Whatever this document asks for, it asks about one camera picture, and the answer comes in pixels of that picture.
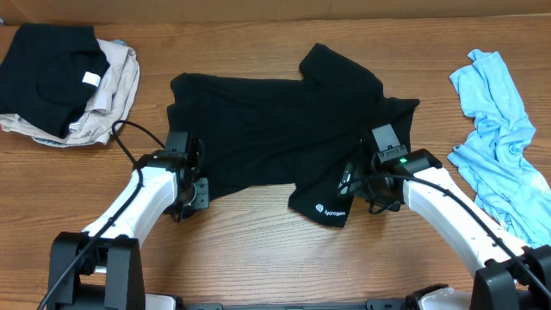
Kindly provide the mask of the black t-shirt with logo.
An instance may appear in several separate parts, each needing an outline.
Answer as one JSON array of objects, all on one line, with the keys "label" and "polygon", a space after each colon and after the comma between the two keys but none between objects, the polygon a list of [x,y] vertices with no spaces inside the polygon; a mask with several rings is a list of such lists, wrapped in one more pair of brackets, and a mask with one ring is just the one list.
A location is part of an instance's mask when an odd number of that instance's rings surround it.
[{"label": "black t-shirt with logo", "polygon": [[347,164],[368,163],[376,145],[367,134],[387,124],[408,146],[418,100],[385,96],[371,71],[322,44],[299,69],[299,80],[183,73],[170,84],[170,129],[201,141],[211,199],[292,183],[291,209],[342,227],[352,204],[338,193]]}]

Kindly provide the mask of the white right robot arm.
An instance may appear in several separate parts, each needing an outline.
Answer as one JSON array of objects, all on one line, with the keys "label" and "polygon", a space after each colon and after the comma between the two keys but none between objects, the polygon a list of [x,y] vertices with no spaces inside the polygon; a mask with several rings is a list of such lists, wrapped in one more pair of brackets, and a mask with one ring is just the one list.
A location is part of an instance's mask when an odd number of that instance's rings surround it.
[{"label": "white right robot arm", "polygon": [[455,251],[474,280],[471,291],[447,284],[394,302],[399,309],[548,309],[550,248],[532,248],[469,199],[429,151],[388,147],[366,164],[348,163],[339,196],[360,196],[371,214],[405,205]]}]

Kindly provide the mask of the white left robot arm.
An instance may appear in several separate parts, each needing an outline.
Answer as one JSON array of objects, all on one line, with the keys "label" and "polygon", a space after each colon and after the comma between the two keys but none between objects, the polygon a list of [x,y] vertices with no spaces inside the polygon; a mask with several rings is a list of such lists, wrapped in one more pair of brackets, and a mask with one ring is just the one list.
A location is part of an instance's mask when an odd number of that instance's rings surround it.
[{"label": "white left robot arm", "polygon": [[171,132],[161,148],[133,161],[126,188],[82,232],[62,232],[51,248],[42,309],[181,309],[181,298],[148,294],[140,250],[163,215],[175,221],[209,207],[198,176],[205,146]]}]

